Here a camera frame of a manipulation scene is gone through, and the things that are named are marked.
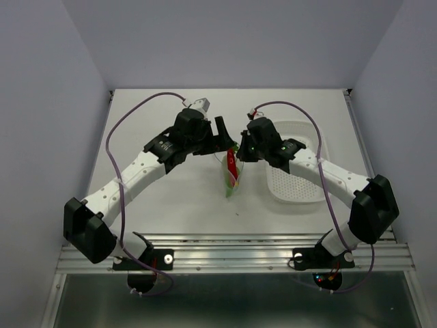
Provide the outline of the red toy chili pepper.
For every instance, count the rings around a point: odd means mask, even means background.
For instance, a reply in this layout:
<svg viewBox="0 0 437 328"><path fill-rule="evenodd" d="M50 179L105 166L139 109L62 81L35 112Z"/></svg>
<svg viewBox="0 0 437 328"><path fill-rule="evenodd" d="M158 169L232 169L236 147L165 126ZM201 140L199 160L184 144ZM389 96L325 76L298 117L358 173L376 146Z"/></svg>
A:
<svg viewBox="0 0 437 328"><path fill-rule="evenodd" d="M234 149L230 148L227 150L226 154L227 160L227 170L234 175L235 178L238 179L238 170L236 165L236 158L234 155Z"/></svg>

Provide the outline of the clear zip top bag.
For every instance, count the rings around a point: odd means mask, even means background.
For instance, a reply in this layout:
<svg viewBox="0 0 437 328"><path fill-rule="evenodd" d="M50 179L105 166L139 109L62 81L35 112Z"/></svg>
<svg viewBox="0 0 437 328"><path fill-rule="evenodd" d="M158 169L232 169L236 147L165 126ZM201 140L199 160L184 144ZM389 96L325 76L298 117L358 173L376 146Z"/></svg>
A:
<svg viewBox="0 0 437 328"><path fill-rule="evenodd" d="M230 198L238 190L244 169L244 164L236 157L237 151L239 151L238 144L228 149L222 157L219 157L217 154L214 155L214 158L221 165L226 198Z"/></svg>

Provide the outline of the green toy pepper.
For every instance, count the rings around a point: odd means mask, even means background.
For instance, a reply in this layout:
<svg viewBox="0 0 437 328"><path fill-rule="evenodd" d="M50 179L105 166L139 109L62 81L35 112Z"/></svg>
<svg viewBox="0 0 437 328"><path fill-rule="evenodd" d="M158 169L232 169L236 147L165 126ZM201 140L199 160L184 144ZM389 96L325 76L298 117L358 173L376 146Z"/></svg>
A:
<svg viewBox="0 0 437 328"><path fill-rule="evenodd" d="M238 179L234 177L232 173L226 171L224 173L224 181L225 181L225 197L231 197L239 187Z"/></svg>

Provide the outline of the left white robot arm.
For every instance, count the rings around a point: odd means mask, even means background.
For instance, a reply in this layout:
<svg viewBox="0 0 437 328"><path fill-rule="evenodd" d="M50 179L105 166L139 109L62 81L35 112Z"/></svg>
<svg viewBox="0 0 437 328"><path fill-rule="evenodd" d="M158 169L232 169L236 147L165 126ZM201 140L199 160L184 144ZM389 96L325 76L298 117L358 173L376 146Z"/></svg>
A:
<svg viewBox="0 0 437 328"><path fill-rule="evenodd" d="M109 256L122 257L123 233L111 230L115 219L143 190L167 175L188 155L203 156L224 152L234 145L224 119L211 121L196 109L185 108L175 122L149 141L132 163L97 192L82 200L73 197L64 206L63 236L91 263Z"/></svg>

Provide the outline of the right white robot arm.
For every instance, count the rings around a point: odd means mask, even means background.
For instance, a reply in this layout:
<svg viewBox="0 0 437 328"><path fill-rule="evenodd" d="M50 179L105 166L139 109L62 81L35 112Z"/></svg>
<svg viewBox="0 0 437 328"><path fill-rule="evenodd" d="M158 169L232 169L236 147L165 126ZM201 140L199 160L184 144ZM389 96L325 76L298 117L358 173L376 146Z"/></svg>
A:
<svg viewBox="0 0 437 328"><path fill-rule="evenodd" d="M249 122L242 131L237 158L245 163L264 160L269 166L303 178L334 195L350 209L343 224L335 224L314 247L302 254L303 262L323 267L336 262L341 254L359 243L375 244L399 216L391 184L382 175L358 175L324 160L304 143L282 139L267 118Z"/></svg>

